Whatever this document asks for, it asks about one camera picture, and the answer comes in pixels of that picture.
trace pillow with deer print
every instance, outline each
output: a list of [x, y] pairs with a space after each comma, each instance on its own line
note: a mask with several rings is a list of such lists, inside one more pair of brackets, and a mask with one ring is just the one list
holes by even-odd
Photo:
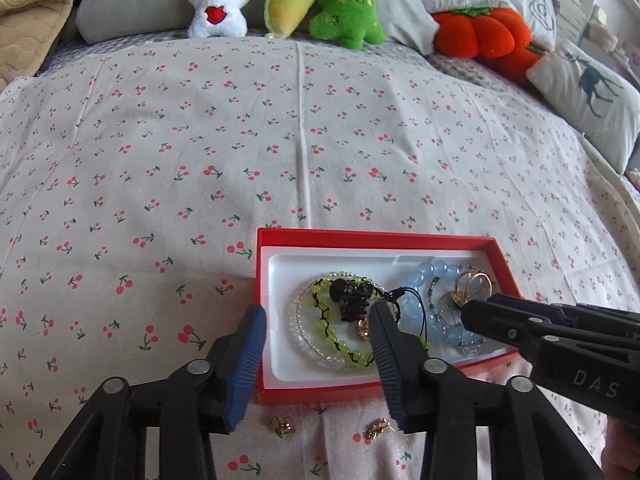
[[527, 70], [527, 78], [624, 173], [640, 130], [640, 93], [629, 82], [566, 40]]

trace metal screw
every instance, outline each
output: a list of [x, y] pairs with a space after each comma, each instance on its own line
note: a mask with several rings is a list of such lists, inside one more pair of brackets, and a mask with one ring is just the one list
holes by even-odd
[[511, 387], [517, 392], [526, 394], [533, 390], [533, 383], [526, 377], [517, 376], [511, 380]]
[[117, 394], [124, 388], [124, 381], [117, 377], [112, 377], [104, 381], [102, 389], [108, 394]]
[[187, 371], [191, 375], [206, 374], [209, 370], [211, 370], [211, 364], [205, 359], [196, 359], [187, 365]]
[[443, 374], [447, 371], [447, 364], [442, 359], [428, 359], [423, 366], [425, 370], [432, 374]]

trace orange pumpkin plush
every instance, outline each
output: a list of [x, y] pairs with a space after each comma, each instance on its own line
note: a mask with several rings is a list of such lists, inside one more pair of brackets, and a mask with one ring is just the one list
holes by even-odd
[[502, 57], [531, 41], [529, 27], [511, 9], [460, 9], [439, 12], [433, 19], [440, 24], [434, 44], [447, 56]]
[[531, 31], [511, 9], [483, 7], [440, 12], [433, 15], [440, 24], [434, 44], [447, 56], [478, 58], [517, 85], [532, 89], [526, 72], [541, 57], [527, 48]]

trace red box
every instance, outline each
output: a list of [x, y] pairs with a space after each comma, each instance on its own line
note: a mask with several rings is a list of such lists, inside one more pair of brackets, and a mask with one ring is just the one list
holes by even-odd
[[[492, 267], [501, 292], [521, 297], [508, 263], [494, 238], [448, 235], [399, 234], [361, 231], [333, 231], [313, 229], [259, 228], [257, 234], [256, 301], [262, 303], [261, 273], [262, 249], [282, 248], [345, 248], [374, 250], [431, 250], [431, 251], [481, 251]], [[479, 360], [459, 366], [467, 375], [475, 375], [512, 358], [515, 351], [500, 357]], [[343, 400], [363, 399], [382, 395], [380, 381], [348, 386], [313, 388], [267, 388], [264, 381], [264, 362], [258, 370], [258, 403], [314, 404]]]

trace red heart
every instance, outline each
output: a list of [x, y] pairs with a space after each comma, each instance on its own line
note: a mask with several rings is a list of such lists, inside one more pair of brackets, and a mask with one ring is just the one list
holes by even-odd
[[217, 25], [226, 18], [226, 12], [222, 7], [207, 7], [204, 10], [207, 13], [207, 21]]

